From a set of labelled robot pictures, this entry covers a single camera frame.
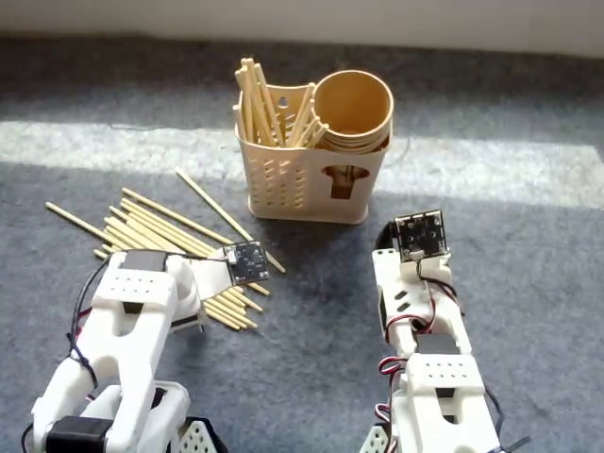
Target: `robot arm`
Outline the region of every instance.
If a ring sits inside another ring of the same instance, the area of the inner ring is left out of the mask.
[[[396,217],[372,258],[382,331],[396,352],[380,364],[391,378],[389,403],[377,407],[386,423],[361,452],[506,451],[451,286],[442,213]]]
[[[86,324],[32,410],[34,451],[179,451],[190,400],[178,384],[155,381],[166,337],[203,326],[202,300],[268,278],[264,253],[258,243],[234,244],[204,260],[131,250],[103,265]],[[86,394],[110,377],[119,386],[76,415]]]

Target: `white wall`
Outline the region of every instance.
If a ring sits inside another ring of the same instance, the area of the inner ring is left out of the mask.
[[[602,0],[0,0],[0,30],[604,57]]]

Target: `circuit board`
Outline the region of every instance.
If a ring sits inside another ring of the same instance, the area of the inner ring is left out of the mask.
[[[398,216],[394,223],[401,261],[422,260],[448,253],[440,210]]]
[[[224,249],[233,283],[241,285],[269,277],[266,255],[258,241],[234,243]]]

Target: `gray carpet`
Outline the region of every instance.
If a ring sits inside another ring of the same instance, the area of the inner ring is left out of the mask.
[[[362,67],[392,86],[393,148],[361,226],[260,221],[244,205],[232,72],[269,82]],[[442,207],[485,380],[522,451],[604,451],[604,62],[389,48],[147,41],[0,42],[0,451],[64,357],[101,225],[128,186],[235,237],[173,174],[187,168],[286,265],[257,333],[169,339],[185,385],[233,452],[356,452],[385,399],[370,262],[382,224]]]

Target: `stack of paper cups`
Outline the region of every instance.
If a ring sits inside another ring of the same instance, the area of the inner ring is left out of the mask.
[[[349,154],[381,149],[390,137],[394,100],[388,86],[364,71],[328,75],[314,90],[313,113],[329,124],[322,147]]]

